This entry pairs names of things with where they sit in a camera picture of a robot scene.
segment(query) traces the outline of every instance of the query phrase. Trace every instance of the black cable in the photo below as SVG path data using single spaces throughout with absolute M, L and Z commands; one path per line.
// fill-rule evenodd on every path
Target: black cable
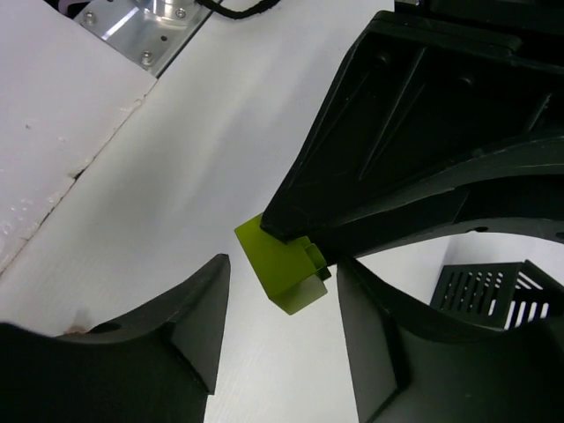
M 269 9 L 276 6 L 279 2 L 280 0 L 261 0 L 245 11 L 232 11 L 231 9 L 223 7 L 221 4 L 215 3 L 213 0 L 196 0 L 196 3 L 201 4 L 203 7 L 207 7 L 211 11 L 215 11 L 216 13 L 219 13 L 220 15 L 230 19 L 250 18 L 251 16 L 268 11 Z

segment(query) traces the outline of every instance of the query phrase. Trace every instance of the metal plate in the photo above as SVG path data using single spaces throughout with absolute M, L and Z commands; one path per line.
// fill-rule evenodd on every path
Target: metal plate
M 210 14 L 193 0 L 93 0 L 75 20 L 157 77 Z

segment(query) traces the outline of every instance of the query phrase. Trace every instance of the black basket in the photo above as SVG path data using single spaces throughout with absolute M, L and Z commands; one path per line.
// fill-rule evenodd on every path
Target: black basket
M 562 315 L 564 287 L 528 260 L 444 266 L 431 307 L 469 323 L 510 329 Z

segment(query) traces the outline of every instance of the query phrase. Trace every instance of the yellow-green object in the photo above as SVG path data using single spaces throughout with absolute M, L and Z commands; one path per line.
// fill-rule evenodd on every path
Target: yellow-green object
M 239 226 L 235 234 L 268 298 L 292 315 L 327 293 L 327 263 L 307 236 L 284 243 L 267 234 L 260 227 L 262 216 Z

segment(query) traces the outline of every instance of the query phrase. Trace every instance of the black plastic part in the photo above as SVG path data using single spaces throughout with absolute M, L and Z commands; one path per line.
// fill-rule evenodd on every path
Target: black plastic part
M 530 261 L 442 268 L 431 307 L 468 323 L 510 329 L 564 314 L 564 287 Z
M 496 331 L 454 319 L 338 262 L 361 423 L 562 422 L 564 322 Z
M 0 421 L 204 421 L 215 388 L 229 259 L 86 334 L 0 324 Z
M 475 229 L 564 242 L 561 48 L 405 9 L 346 55 L 262 229 L 329 263 Z

